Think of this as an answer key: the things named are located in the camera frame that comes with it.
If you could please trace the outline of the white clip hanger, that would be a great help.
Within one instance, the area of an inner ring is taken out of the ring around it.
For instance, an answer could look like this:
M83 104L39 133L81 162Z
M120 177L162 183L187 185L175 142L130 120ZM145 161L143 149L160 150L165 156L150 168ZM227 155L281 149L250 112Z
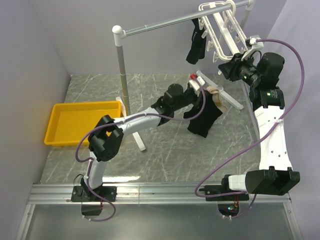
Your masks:
M198 18L199 28L204 30L202 37L208 38L206 51L213 52L214 63L219 60L228 62L234 54L248 51L243 27L254 4L254 0L218 0L198 6L199 12L215 11Z

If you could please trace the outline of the black underwear with beige waistband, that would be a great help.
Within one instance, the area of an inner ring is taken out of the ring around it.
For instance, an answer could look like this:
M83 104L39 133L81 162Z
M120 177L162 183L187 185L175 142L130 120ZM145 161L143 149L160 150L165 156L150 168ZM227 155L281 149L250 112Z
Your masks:
M204 109L197 118L190 120L187 130L193 134L206 138L212 125L223 114L223 112L216 106L213 100L213 95L206 89L204 90L204 93ZM198 100L195 102L191 110L183 114L183 118L188 119L198 114L202 108L202 105L203 95L200 94Z

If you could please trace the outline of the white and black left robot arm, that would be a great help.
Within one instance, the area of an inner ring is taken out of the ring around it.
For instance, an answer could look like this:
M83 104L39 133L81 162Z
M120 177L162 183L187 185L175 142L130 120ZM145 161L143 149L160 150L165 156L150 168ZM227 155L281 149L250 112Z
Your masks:
M174 113L195 104L199 99L197 91L205 96L203 85L197 80L190 80L186 90L179 84L171 84L163 96L144 111L115 119L108 115L102 117L88 136L91 159L84 177L83 195L89 201L100 197L107 162L118 154L125 137L169 121L183 121L183 118L175 118Z

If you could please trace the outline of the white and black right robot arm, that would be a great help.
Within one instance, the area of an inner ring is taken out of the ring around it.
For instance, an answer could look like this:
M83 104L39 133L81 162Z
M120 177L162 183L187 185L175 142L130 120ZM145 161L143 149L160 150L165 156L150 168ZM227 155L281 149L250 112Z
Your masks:
M249 86L249 100L261 141L258 169L229 175L228 183L220 187L220 194L226 200L233 199L238 191L282 196L301 180L300 173L293 170L289 160L282 116L285 98L277 86L284 64L281 55L267 52L257 65L252 56L244 59L242 54L236 53L230 61L218 66L227 80L242 80Z

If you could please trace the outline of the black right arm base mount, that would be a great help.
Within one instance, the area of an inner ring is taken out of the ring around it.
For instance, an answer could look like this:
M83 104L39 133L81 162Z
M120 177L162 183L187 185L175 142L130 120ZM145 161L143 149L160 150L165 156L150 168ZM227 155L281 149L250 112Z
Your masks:
M221 185L205 185L199 189L205 195L206 202L234 202L248 201L249 195L245 192L223 188Z

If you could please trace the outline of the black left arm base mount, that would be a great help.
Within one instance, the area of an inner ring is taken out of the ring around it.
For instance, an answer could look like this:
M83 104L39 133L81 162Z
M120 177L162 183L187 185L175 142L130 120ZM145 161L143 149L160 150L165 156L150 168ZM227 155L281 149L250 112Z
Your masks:
M103 197L104 199L114 202L117 195L116 186L100 186L93 190L97 195ZM89 191L86 185L76 185L73 187L71 194L71 202L99 202L101 199Z

